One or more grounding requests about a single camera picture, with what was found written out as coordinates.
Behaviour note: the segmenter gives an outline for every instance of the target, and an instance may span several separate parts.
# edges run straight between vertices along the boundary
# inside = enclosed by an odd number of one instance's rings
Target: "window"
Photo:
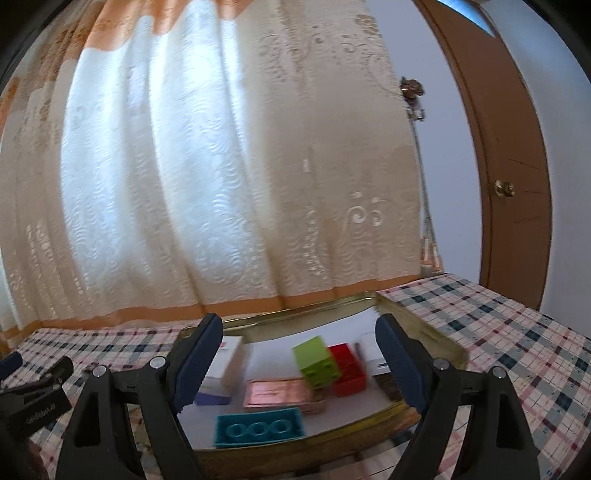
[[[495,36],[495,33],[492,31],[491,26],[486,21],[484,15],[482,15],[480,9],[472,5],[467,0],[439,0],[439,2],[447,5],[449,8],[455,10],[460,15],[466,17],[468,20],[478,25],[491,37]]]

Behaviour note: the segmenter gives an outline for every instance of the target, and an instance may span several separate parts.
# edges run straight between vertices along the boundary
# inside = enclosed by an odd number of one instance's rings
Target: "screw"
[[[154,369],[162,368],[166,364],[166,359],[163,356],[155,356],[150,360],[150,366]]]
[[[99,365],[98,367],[94,367],[92,370],[92,374],[96,377],[102,377],[105,373],[107,373],[107,367],[104,365]]]
[[[444,358],[436,358],[433,360],[433,366],[438,370],[447,370],[449,368],[449,362]]]
[[[507,376],[507,372],[503,367],[493,367],[492,374],[497,378],[505,378]]]

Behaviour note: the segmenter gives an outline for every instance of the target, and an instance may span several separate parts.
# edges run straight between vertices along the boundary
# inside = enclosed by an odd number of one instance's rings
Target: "teal tray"
[[[216,448],[285,442],[305,437],[299,408],[219,415]]]

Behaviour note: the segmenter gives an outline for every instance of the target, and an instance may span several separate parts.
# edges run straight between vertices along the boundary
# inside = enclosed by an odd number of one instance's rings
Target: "floral curtain pattern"
[[[0,128],[5,342],[419,272],[413,140],[362,0],[76,0]]]

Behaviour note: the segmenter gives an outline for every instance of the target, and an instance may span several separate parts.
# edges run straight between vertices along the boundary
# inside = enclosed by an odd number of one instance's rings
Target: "door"
[[[482,193],[480,283],[539,309],[551,199],[538,118],[509,51],[479,7],[442,1],[462,13],[439,0],[414,0],[452,68],[472,131]]]

